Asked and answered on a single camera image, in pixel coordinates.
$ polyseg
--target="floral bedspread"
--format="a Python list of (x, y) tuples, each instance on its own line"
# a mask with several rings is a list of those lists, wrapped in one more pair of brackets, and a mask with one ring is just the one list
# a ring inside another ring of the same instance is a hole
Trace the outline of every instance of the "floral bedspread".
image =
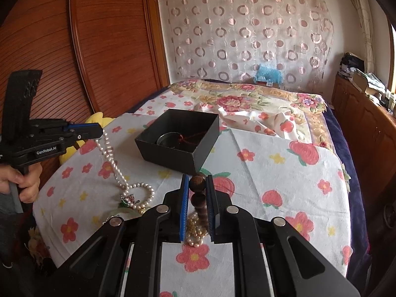
[(319, 95), (291, 93), (250, 84), (211, 83), (189, 79), (138, 109), (160, 116), (168, 108), (219, 114), (223, 126), (313, 143), (333, 150)]
[[(146, 162), (140, 155), (134, 139), (153, 116), (147, 112), (124, 114), (105, 127), (126, 179), (155, 188), (151, 206), (162, 203), (165, 193), (179, 188), (182, 176)], [(285, 217), (346, 274), (352, 253), (348, 194), (341, 164), (330, 151), (224, 126), (202, 172), (212, 174), (215, 187), (254, 217)], [(119, 192), (112, 167), (103, 160), (94, 141), (83, 145), (44, 185), (33, 213), (57, 267), (108, 216), (126, 215), (118, 209)], [(137, 188), (134, 195), (143, 199), (147, 194)], [(233, 278), (230, 244), (214, 245), (205, 237), (198, 248), (163, 245), (161, 297), (234, 296)]]

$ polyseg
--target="patterned curtain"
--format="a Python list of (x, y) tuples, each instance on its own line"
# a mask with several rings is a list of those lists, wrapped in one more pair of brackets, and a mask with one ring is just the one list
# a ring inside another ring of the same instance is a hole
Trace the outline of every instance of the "patterned curtain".
[(324, 0), (160, 0), (173, 75), (249, 82), (260, 64), (321, 93), (333, 38)]
[(371, 10), (368, 0), (352, 0), (353, 5), (358, 10), (360, 26), (364, 39), (364, 66), (367, 73), (375, 72), (373, 56), (372, 34), (373, 23), (371, 20)]

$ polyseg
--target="navy blue blanket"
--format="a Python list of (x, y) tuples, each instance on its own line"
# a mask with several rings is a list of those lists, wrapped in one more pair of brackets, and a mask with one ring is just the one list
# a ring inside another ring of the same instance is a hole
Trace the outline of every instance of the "navy blue blanket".
[(349, 261), (346, 277), (359, 290), (359, 292), (362, 293), (366, 283), (367, 271), (371, 263), (371, 257), (368, 254), (369, 241), (367, 237), (366, 216), (363, 208), (362, 194), (360, 192), (360, 185), (358, 176), (356, 175), (355, 166), (349, 152), (347, 141), (341, 131), (341, 127), (330, 109), (327, 109), (323, 115), (326, 119), (335, 151), (341, 161), (345, 164), (345, 169), (351, 177), (349, 180), (350, 193), (348, 198), (352, 233), (351, 246), (353, 254)]

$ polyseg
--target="open cardboard box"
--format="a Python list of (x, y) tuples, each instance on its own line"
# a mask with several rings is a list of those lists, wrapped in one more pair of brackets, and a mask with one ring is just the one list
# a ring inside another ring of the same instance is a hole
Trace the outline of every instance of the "open cardboard box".
[[(188, 146), (177, 149), (157, 145), (162, 135), (171, 132), (187, 138)], [(144, 160), (194, 175), (200, 171), (218, 137), (217, 114), (168, 109), (140, 133), (135, 142)]]

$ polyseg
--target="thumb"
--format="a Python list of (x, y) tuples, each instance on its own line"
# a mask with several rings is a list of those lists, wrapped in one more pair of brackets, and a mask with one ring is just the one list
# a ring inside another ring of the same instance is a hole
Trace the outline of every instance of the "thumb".
[(23, 175), (9, 165), (0, 165), (0, 181), (6, 180), (19, 184), (23, 182)]

